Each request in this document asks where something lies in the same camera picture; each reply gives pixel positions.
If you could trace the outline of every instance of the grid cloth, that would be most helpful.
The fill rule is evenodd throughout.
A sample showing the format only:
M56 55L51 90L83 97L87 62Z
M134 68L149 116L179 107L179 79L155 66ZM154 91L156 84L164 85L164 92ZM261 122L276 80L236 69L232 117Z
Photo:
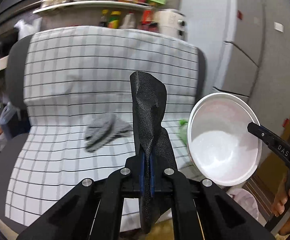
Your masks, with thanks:
M24 73L24 102L31 129L6 193L5 216L29 226L84 178L104 179L135 155L133 136L94 153L84 132L100 113L132 124L129 76L146 71L163 82L169 133L178 169L202 179L179 140L197 87L198 52L186 42L139 30L67 27L35 34ZM125 199L121 231L140 227L138 199Z

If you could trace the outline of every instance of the metal pin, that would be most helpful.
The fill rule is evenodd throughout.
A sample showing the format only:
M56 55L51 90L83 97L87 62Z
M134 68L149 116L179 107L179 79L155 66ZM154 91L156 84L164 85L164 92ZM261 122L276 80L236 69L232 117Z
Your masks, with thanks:
M91 179L84 179L82 181L83 186L88 187L93 183L93 181Z
M129 168L122 168L121 169L121 173L123 175L128 175L131 172L131 170Z
M170 168L167 168L164 170L164 173L166 175L173 175L174 174L174 170L173 169L170 169Z
M204 179L202 184L205 186L205 187L210 187L213 183L210 179Z

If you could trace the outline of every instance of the white bowl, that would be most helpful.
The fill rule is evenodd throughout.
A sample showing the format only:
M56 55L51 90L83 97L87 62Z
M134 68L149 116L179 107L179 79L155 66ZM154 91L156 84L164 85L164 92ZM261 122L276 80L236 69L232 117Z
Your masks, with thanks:
M259 121L241 99L227 93L205 96L194 106L187 126L187 147L194 165L221 186L234 186L256 170L260 139L247 131Z

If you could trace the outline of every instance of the gray glove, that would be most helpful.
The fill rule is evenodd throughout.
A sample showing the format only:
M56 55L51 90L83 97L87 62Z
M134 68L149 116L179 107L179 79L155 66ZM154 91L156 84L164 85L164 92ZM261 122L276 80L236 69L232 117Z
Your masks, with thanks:
M94 152L118 137L131 136L132 126L115 114L99 114L87 127L85 132L88 152Z

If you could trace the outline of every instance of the black cloth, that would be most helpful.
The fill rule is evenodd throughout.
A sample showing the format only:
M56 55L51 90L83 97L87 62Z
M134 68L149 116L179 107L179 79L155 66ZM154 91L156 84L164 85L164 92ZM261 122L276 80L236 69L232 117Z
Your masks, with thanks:
M152 198L150 191L150 156L164 157L170 168L177 170L168 133L161 126L167 92L165 85L149 73L136 71L130 76L133 100L133 133L136 154L144 154L144 192L139 199L141 228L145 233L170 209L170 203Z

